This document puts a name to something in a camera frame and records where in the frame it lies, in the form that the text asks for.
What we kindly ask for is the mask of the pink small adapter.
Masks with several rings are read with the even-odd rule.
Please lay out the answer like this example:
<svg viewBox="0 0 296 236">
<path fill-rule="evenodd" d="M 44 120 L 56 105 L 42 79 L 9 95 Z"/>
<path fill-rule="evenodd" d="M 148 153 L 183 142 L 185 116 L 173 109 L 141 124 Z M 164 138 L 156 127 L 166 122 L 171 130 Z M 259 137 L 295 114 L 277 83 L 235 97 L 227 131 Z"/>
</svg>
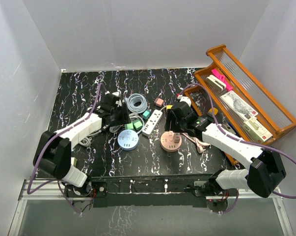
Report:
<svg viewBox="0 0 296 236">
<path fill-rule="evenodd" d="M 174 133 L 173 134 L 173 142 L 178 144 L 181 141 L 181 136 L 179 133 Z"/>
</svg>

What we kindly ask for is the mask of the pink round power strip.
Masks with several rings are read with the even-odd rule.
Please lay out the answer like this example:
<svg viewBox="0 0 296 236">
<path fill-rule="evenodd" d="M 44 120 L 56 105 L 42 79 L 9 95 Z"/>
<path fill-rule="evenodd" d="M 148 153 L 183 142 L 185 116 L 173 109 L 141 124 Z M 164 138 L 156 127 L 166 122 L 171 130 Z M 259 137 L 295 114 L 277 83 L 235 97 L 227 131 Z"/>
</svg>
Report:
<svg viewBox="0 0 296 236">
<path fill-rule="evenodd" d="M 161 148 L 167 152 L 176 152 L 181 147 L 182 141 L 178 144 L 173 142 L 173 134 L 173 131 L 168 131 L 161 136 Z"/>
</svg>

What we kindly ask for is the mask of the blue round power strip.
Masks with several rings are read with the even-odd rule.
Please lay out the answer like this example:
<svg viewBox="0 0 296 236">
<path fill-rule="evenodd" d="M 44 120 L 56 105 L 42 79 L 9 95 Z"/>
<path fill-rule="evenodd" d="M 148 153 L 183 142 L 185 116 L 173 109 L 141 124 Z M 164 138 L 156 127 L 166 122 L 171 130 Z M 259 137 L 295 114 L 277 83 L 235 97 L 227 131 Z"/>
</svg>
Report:
<svg viewBox="0 0 296 236">
<path fill-rule="evenodd" d="M 118 135 L 118 144 L 125 151 L 134 150 L 139 142 L 138 134 L 133 130 L 123 130 Z"/>
</svg>

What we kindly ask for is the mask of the teal cube adapter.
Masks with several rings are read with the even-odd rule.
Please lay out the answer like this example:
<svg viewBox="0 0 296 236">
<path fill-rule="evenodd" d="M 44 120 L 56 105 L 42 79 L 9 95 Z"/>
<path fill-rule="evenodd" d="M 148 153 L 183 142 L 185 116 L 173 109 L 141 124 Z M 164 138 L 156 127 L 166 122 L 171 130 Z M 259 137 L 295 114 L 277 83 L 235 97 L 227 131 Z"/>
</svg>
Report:
<svg viewBox="0 0 296 236">
<path fill-rule="evenodd" d="M 150 110 L 146 110 L 142 114 L 142 117 L 143 117 L 144 120 L 148 120 L 150 116 L 151 116 L 151 111 Z"/>
</svg>

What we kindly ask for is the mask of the yellow cube adapter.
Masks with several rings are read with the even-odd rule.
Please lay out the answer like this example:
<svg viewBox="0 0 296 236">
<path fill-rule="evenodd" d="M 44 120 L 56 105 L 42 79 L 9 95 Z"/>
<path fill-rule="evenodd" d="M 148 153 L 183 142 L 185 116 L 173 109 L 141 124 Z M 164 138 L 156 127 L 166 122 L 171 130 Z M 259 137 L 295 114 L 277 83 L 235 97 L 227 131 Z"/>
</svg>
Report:
<svg viewBox="0 0 296 236">
<path fill-rule="evenodd" d="M 218 114 L 218 109 L 217 108 L 211 108 L 211 109 L 209 109 L 209 111 L 207 112 L 207 114 L 209 115 L 209 116 L 216 116 L 217 114 Z"/>
</svg>

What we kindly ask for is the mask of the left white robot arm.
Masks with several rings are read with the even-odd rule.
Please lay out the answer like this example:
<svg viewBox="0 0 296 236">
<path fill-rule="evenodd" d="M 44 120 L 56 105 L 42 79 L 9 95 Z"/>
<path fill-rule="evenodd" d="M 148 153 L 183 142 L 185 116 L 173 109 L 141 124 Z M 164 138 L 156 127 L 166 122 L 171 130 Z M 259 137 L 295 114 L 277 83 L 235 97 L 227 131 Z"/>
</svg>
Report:
<svg viewBox="0 0 296 236">
<path fill-rule="evenodd" d="M 69 184 L 80 196 L 90 195 L 91 179 L 71 163 L 72 150 L 81 144 L 83 139 L 130 121 L 127 105 L 120 97 L 119 92 L 107 92 L 99 105 L 77 121 L 58 131 L 45 131 L 34 156 L 35 170 L 43 171 L 56 180 Z"/>
</svg>

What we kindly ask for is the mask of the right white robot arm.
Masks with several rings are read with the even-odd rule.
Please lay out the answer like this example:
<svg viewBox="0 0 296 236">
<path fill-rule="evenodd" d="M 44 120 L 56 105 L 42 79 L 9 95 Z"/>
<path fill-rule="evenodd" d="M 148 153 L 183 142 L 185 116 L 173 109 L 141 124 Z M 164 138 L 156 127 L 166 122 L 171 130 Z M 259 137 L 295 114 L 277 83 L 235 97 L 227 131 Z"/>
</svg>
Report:
<svg viewBox="0 0 296 236">
<path fill-rule="evenodd" d="M 250 189 L 267 198 L 285 178 L 286 171 L 279 153 L 268 146 L 248 144 L 223 129 L 208 116 L 199 116 L 186 102 L 176 102 L 167 111 L 165 131 L 186 133 L 230 155 L 243 165 L 241 170 L 216 171 L 198 191 L 221 195 L 228 189 Z"/>
</svg>

